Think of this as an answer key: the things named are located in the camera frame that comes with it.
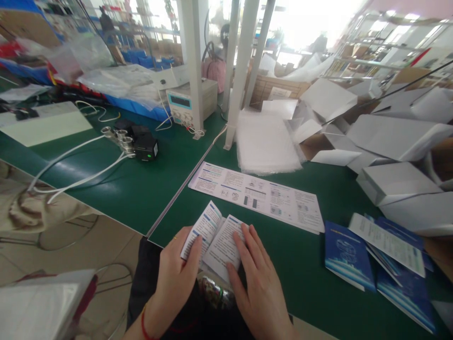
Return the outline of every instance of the metal fitting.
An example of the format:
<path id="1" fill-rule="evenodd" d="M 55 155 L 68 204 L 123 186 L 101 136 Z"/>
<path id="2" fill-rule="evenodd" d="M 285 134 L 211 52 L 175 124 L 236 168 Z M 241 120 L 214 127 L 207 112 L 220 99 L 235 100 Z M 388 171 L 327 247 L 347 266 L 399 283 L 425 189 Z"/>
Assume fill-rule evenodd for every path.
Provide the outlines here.
<path id="1" fill-rule="evenodd" d="M 121 142 L 121 140 L 126 137 L 127 135 L 127 131 L 126 130 L 118 130 L 117 131 L 117 138 L 118 138 L 118 141 Z"/>

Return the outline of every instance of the open booklet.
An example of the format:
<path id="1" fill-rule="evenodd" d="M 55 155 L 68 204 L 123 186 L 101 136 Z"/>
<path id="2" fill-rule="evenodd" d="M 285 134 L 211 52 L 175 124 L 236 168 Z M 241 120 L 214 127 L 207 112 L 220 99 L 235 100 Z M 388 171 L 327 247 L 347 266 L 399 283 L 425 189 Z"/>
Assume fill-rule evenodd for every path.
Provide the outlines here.
<path id="1" fill-rule="evenodd" d="M 214 272 L 225 282 L 230 283 L 226 264 L 231 262 L 236 270 L 241 264 L 239 250 L 233 240 L 233 232 L 237 231 L 244 241 L 241 224 L 241 221 L 231 215 L 222 217 L 220 210 L 210 201 L 187 236 L 181 257 L 187 260 L 193 243 L 197 236 L 201 235 L 203 246 L 200 268 Z"/>

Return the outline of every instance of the wire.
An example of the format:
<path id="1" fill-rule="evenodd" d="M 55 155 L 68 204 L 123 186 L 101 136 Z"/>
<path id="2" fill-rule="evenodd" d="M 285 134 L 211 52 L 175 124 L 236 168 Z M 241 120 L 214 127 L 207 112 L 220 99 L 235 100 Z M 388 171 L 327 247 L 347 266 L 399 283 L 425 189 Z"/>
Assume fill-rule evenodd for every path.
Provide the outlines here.
<path id="1" fill-rule="evenodd" d="M 160 95 L 160 90 L 158 90 L 158 92 L 159 92 L 160 103 L 162 104 L 162 107 L 164 108 L 165 113 L 167 114 L 168 118 L 166 120 L 164 120 L 157 128 L 155 128 L 154 131 L 167 130 L 167 129 L 169 129 L 169 128 L 171 128 L 173 126 L 173 122 L 171 121 L 171 115 L 168 113 L 167 108 L 165 107 L 164 102 L 162 101 L 162 97 Z M 164 127 L 162 129 L 159 129 L 159 127 L 164 125 L 167 120 L 170 120 L 170 126 L 169 127 Z"/>
<path id="2" fill-rule="evenodd" d="M 62 160 L 64 157 L 66 157 L 68 154 L 70 154 L 71 152 L 73 152 L 74 150 L 77 150 L 78 148 L 81 148 L 82 146 L 84 145 L 87 145 L 88 143 L 91 143 L 91 142 L 94 142 L 95 140 L 98 140 L 98 139 L 101 139 L 101 138 L 104 138 L 105 136 L 102 135 L 102 136 L 99 136 L 99 137 L 96 137 L 96 138 L 93 138 L 89 141 L 86 141 L 74 148 L 72 148 L 71 150 L 68 150 L 66 151 L 64 154 L 58 156 L 57 158 L 55 158 L 54 160 L 52 160 L 49 164 L 47 164 L 44 169 L 42 169 L 36 176 L 35 178 L 32 180 L 30 186 L 28 187 L 27 191 L 32 191 L 32 189 L 34 188 L 34 186 L 36 185 L 36 182 L 38 181 L 39 177 L 42 176 L 43 173 L 45 173 L 52 165 L 54 165 L 55 163 L 59 162 L 60 160 Z"/>
<path id="3" fill-rule="evenodd" d="M 366 102 L 366 103 L 364 103 L 364 104 L 358 106 L 357 108 L 360 109 L 360 108 L 362 108 L 362 107 L 368 106 L 368 105 L 370 105 L 370 104 L 372 104 L 372 103 L 377 102 L 378 100 L 384 99 L 384 98 L 386 98 L 386 97 L 388 97 L 388 96 L 391 96 L 391 95 L 393 95 L 393 94 L 395 94 L 395 93 L 397 93 L 397 92 L 399 92 L 399 91 L 401 91 L 401 90 L 404 90 L 405 88 L 407 88 L 407 87 L 409 87 L 409 86 L 415 84 L 416 82 L 419 82 L 420 80 L 422 80 L 422 79 L 424 79 L 424 78 L 426 78 L 426 77 L 432 75 L 433 73 L 436 73 L 437 71 L 439 71 L 439 70 L 443 69 L 444 67 L 447 67 L 448 65 L 451 65 L 451 64 L 453 64 L 453 60 L 451 60 L 451 61 L 447 62 L 446 64 L 444 64 L 444 65 L 442 65 L 442 66 L 436 68 L 435 70 L 432 70 L 431 72 L 425 74 L 424 76 L 421 76 L 420 78 L 415 79 L 414 81 L 412 81 L 412 82 L 410 82 L 410 83 L 404 85 L 403 87 L 400 87 L 398 90 L 395 90 L 395 91 L 392 91 L 392 92 L 390 92 L 390 93 L 387 93 L 387 94 L 383 95 L 383 96 L 380 97 L 380 98 L 375 98 L 375 99 L 373 99 L 373 100 L 371 100 L 371 101 L 369 101 L 369 102 Z"/>
<path id="4" fill-rule="evenodd" d="M 57 192 L 56 192 L 56 193 L 55 193 L 55 194 L 47 201 L 47 204 L 52 203 L 52 201 L 53 201 L 58 195 L 60 195 L 61 193 L 65 192 L 66 190 L 68 190 L 68 189 L 70 189 L 70 188 L 73 188 L 73 187 L 77 187 L 77 186 L 79 186 L 79 185 L 82 185 L 82 184 L 84 184 L 84 183 L 86 183 L 86 182 L 88 182 L 88 181 L 90 181 L 90 180 L 92 180 L 92 179 L 94 179 L 94 178 L 96 178 L 96 177 L 102 175 L 104 172 L 106 172 L 107 170 L 113 168 L 115 165 L 117 165 L 118 163 L 120 163 L 122 160 L 125 160 L 126 158 L 129 158 L 129 155 L 124 156 L 124 152 L 123 152 L 123 153 L 121 153 L 121 155 L 118 157 L 118 159 L 117 159 L 116 161 L 114 161 L 112 164 L 110 164 L 110 165 L 109 165 L 108 167 L 106 167 L 104 170 L 99 171 L 98 173 L 96 173 L 96 174 L 94 174 L 94 175 L 92 175 L 92 176 L 90 176 L 90 177 L 87 177 L 87 178 L 85 178 L 85 179 L 82 179 L 82 180 L 80 180 L 80 181 L 78 181 L 78 182 L 76 182 L 76 183 L 73 183 L 73 184 L 71 184 L 70 186 L 67 186 L 67 187 L 64 187 L 64 188 L 61 188 L 61 189 L 52 190 L 52 191 L 50 191 L 50 190 L 47 191 L 47 192 L 55 192 L 55 191 L 57 191 Z"/>
<path id="5" fill-rule="evenodd" d="M 118 115 L 115 118 L 101 120 L 101 118 L 104 117 L 104 115 L 107 113 L 107 110 L 105 108 L 103 108 L 103 109 L 104 109 L 104 113 L 101 114 L 100 117 L 98 118 L 98 121 L 100 121 L 101 123 L 105 123 L 105 122 L 108 122 L 108 121 L 112 121 L 112 120 L 116 120 L 116 119 L 120 119 L 121 118 L 121 113 L 118 112 Z"/>

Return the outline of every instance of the green table surface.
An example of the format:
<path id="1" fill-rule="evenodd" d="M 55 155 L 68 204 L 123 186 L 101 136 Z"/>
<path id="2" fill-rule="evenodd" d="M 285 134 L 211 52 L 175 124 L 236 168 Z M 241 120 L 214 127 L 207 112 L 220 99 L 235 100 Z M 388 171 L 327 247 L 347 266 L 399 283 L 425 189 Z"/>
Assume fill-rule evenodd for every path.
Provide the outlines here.
<path id="1" fill-rule="evenodd" d="M 113 106 L 106 108 L 108 112 L 102 119 L 115 117 L 120 111 L 121 118 L 148 126 L 158 139 L 157 159 L 151 162 L 126 159 L 98 178 L 66 193 L 146 235 L 225 122 L 220 111 L 214 112 L 204 122 L 206 135 L 194 140 L 193 135 L 180 125 L 154 132 L 159 122 Z M 102 127 L 115 123 L 98 122 L 98 116 L 88 117 L 94 129 L 30 148 L 0 132 L 0 159 L 35 176 L 48 161 L 100 136 Z M 118 146 L 102 138 L 76 150 L 51 167 L 41 179 L 53 187 L 65 187 L 103 170 L 120 154 Z"/>
<path id="2" fill-rule="evenodd" d="M 240 171 L 235 145 L 223 150 L 224 136 L 205 161 Z M 267 180 L 314 193 L 324 221 L 348 226 L 352 213 L 378 217 L 376 208 L 347 167 L 306 162 L 294 173 Z M 183 226 L 193 225 L 212 200 L 224 216 L 251 223 L 271 257 L 282 283 L 289 313 L 339 339 L 423 339 L 433 336 L 418 326 L 380 293 L 362 292 L 324 267 L 324 235 L 315 235 L 239 205 L 185 187 L 149 240 L 164 247 Z M 373 262 L 374 273 L 377 264 Z M 453 301 L 452 287 L 438 268 L 428 273 L 433 300 Z M 449 338 L 435 314 L 438 337 Z"/>

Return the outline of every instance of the black device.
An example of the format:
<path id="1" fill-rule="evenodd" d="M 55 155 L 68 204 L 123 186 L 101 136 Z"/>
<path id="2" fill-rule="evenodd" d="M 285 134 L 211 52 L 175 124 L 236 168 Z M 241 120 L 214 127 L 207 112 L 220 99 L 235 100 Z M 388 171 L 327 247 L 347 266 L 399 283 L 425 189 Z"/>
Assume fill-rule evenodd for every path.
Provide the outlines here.
<path id="1" fill-rule="evenodd" d="M 157 139 L 152 136 L 151 132 L 138 135 L 134 142 L 134 151 L 136 157 L 142 161 L 155 160 L 159 152 Z"/>

